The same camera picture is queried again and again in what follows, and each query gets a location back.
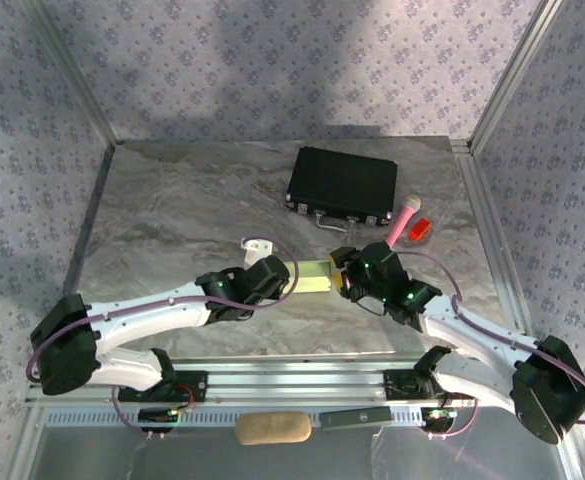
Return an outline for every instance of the red object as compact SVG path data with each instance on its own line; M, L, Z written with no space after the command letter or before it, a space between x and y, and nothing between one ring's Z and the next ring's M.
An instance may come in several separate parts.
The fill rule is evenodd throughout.
M408 237L414 242L418 242L430 231L432 223L427 218L422 218L414 224L408 232Z

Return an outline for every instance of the yellow block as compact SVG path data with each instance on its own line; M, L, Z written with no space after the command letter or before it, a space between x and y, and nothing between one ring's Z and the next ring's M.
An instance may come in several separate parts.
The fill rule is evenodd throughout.
M294 280L294 264L286 262L290 271L290 283L283 293L287 292ZM294 293L329 292L332 288L330 281L330 262L328 260L308 260L299 262L299 283Z

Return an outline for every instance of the floral wallpaper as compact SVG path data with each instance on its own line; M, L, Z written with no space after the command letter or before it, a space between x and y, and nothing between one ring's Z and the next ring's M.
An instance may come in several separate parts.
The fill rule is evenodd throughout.
M564 2L478 158L538 333L585 369L585 0Z
M49 2L121 140L468 138L539 0Z
M105 147L17 0L0 0L0 475L28 336L60 296Z

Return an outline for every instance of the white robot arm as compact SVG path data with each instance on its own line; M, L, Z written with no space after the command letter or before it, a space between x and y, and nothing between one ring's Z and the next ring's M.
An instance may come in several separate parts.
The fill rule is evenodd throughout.
M515 414L548 443L558 443L585 411L585 380L575 381L575 375L557 367L567 366L582 378L559 339L540 342L463 309L457 298L410 279L384 242L360 251L339 248L330 261L342 297L376 299L398 323L457 348L435 347L413 372L384 372L388 401L460 394ZM64 297L31 335L35 353L28 378L40 382L48 395L108 384L129 387L139 392L137 397L164 400L177 386L167 354L120 345L168 330L245 320L266 307L258 305L261 301L278 303L289 295L293 288L282 296L289 276L283 262L268 255L247 269L208 273L173 290L125 302L85 305L80 295ZM31 372L34 365L40 378Z

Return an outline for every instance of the white bracket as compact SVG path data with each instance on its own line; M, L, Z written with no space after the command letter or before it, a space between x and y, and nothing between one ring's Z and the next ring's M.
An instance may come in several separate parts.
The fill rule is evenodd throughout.
M243 268L246 270L262 258L272 255L272 242L267 240L241 240L241 248L245 250Z

